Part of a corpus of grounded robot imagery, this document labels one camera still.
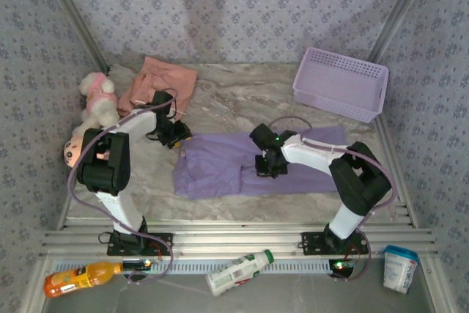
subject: blue lid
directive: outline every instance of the blue lid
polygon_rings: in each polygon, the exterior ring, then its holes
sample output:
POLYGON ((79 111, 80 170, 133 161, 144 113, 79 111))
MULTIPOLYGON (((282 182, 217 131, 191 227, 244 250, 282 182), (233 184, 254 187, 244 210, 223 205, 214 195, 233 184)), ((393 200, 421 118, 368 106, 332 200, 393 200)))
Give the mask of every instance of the blue lid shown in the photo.
POLYGON ((410 249, 388 245, 384 249, 384 252, 392 253, 397 256, 401 256, 401 257, 408 258, 408 259, 413 259, 416 262, 418 262, 418 254, 415 253, 414 251, 411 251, 410 249))

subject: purple cloth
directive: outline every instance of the purple cloth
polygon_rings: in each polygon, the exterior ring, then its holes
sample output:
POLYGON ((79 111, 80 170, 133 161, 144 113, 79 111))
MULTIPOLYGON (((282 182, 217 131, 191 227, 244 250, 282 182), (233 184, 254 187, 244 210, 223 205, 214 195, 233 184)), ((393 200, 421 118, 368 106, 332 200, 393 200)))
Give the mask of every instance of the purple cloth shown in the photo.
MULTIPOLYGON (((303 136, 331 144, 347 143, 342 126, 314 128, 303 132, 303 136)), ((332 177, 300 164, 289 164, 288 174, 276 179, 258 177, 254 167, 257 154, 260 150, 249 139, 249 133, 195 135, 180 150, 173 171, 174 192, 189 199, 204 199, 227 194, 336 191, 332 177)))

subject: purple plastic basket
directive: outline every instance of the purple plastic basket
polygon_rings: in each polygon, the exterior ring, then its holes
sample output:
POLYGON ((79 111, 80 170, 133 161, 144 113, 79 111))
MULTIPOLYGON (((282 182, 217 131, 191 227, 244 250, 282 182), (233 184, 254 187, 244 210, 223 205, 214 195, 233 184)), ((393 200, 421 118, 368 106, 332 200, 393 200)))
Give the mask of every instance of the purple plastic basket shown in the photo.
POLYGON ((371 122, 383 111, 385 66, 308 48, 293 82, 297 102, 371 122))

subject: white plastic bottle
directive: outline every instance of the white plastic bottle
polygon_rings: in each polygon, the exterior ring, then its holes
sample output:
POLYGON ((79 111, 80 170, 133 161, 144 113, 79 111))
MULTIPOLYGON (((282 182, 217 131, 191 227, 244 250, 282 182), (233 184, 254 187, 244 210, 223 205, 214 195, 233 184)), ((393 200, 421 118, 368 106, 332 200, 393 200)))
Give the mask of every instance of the white plastic bottle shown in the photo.
POLYGON ((214 273, 207 275, 207 282, 214 296, 238 287, 259 273, 273 262, 273 255, 268 249, 263 252, 248 254, 236 259, 232 265, 225 266, 214 273))

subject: orange juice bottle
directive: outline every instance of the orange juice bottle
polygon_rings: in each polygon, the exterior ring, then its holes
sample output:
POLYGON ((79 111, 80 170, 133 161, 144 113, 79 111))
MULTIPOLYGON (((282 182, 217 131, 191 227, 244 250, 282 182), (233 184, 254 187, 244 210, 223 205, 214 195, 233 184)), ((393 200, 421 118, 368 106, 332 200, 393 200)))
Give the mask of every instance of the orange juice bottle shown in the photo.
POLYGON ((114 274, 123 271, 122 263, 98 262, 75 270, 55 273, 44 280, 44 293, 47 297, 58 297, 84 289, 102 285, 111 280, 114 274))

